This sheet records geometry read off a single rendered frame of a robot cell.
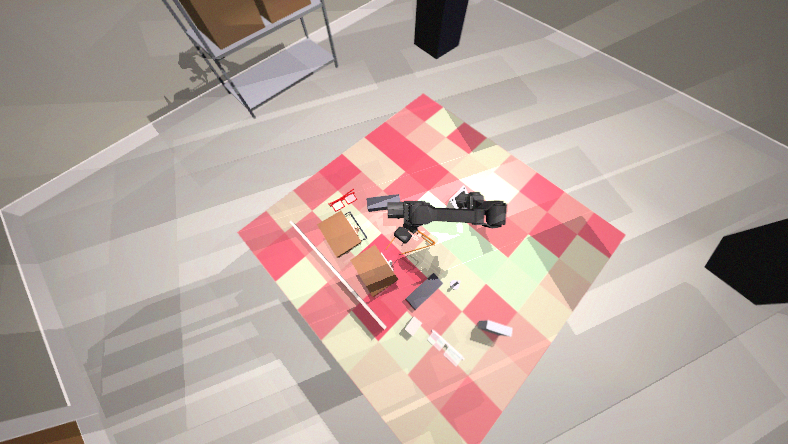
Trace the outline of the white thin flat bar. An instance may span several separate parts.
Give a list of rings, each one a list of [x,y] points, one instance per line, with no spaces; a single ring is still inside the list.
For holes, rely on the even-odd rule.
[[[359,300],[359,302],[366,308],[366,310],[374,317],[374,319],[385,330],[387,328],[386,325],[378,318],[378,316],[370,309],[370,307],[362,300],[362,298],[346,282],[346,280],[337,272],[337,270],[321,254],[321,252],[313,245],[313,243],[305,236],[305,234],[292,221],[289,221],[289,222],[298,231],[298,233],[306,240],[306,242],[313,248],[313,250],[321,257],[321,259],[328,265],[328,267],[336,274],[336,276],[344,283],[344,285],[351,291],[351,293]]]

